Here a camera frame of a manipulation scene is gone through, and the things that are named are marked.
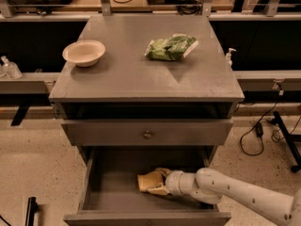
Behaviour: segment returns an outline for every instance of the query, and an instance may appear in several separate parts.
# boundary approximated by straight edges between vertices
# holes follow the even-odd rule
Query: beige floor
[[[230,136],[225,146],[219,147],[211,168],[293,195],[301,187],[301,172],[291,173],[294,160],[285,141],[272,141],[274,126],[263,121],[263,154],[247,156],[239,148],[240,136],[271,106],[240,106]],[[292,130],[301,115],[297,105],[279,106],[277,110]],[[40,206],[35,225],[66,226],[63,217],[76,212],[81,195],[86,169],[81,156],[68,142],[60,127],[61,120],[53,120],[50,113],[45,116],[45,111],[29,112],[17,127],[10,126],[10,117],[0,108],[0,215],[12,226],[24,225],[27,199],[35,196]],[[295,132],[301,134],[301,124]],[[247,150],[260,146],[252,133],[245,137],[244,144]],[[226,197],[218,207],[220,211],[231,212],[227,226],[274,225]]]

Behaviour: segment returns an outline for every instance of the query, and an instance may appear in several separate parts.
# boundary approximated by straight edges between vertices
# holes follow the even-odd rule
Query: drawer
[[[69,225],[225,225],[230,213],[189,196],[142,193],[137,174],[158,167],[196,172],[206,164],[203,147],[91,147],[79,210]]]
[[[73,145],[223,145],[232,120],[65,120],[62,126]]]

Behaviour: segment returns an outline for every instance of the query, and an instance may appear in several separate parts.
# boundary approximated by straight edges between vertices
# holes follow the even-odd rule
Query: crumpled bag
[[[170,39],[152,40],[145,56],[150,59],[175,61],[187,57],[197,46],[196,38],[184,34],[174,34]]]

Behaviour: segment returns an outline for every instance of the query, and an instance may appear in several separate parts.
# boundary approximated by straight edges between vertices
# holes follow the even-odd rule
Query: cabinet top
[[[182,33],[199,45],[181,61],[149,60],[151,40]],[[78,40],[98,40],[105,54],[79,68],[66,62],[53,102],[232,102],[244,95],[208,19],[203,16],[92,16]]]

